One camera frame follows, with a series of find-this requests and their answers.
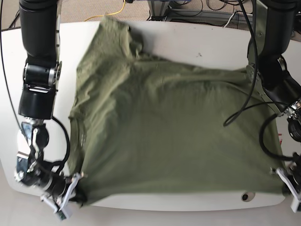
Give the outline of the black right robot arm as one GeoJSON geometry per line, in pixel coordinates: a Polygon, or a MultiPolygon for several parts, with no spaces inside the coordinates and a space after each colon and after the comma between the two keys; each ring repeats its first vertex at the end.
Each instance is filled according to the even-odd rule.
{"type": "Polygon", "coordinates": [[[63,171],[71,154],[71,139],[64,124],[54,116],[62,62],[60,60],[59,0],[21,0],[18,3],[23,46],[27,54],[22,75],[22,92],[17,107],[14,179],[25,187],[37,187],[40,200],[60,220],[72,216],[71,203],[83,205],[87,198],[79,188],[82,173],[63,171]],[[44,150],[49,144],[46,121],[62,129],[66,151],[62,159],[48,161],[44,150]]]}

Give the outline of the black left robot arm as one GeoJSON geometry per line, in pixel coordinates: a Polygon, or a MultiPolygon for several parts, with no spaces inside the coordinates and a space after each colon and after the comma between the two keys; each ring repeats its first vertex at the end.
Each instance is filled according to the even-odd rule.
{"type": "Polygon", "coordinates": [[[272,153],[264,144],[264,132],[273,120],[285,115],[288,134],[294,141],[301,141],[301,86],[290,75],[282,56],[293,32],[298,1],[254,0],[252,20],[249,20],[242,1],[238,3],[251,34],[247,49],[247,73],[252,86],[241,109],[223,125],[230,125],[243,111],[250,109],[247,104],[254,90],[264,100],[263,104],[273,105],[274,113],[260,127],[259,144],[268,157],[289,163],[287,167],[273,167],[270,172],[283,182],[282,191],[293,196],[291,209],[297,213],[301,210],[301,156],[297,153],[292,156],[272,153]]]}

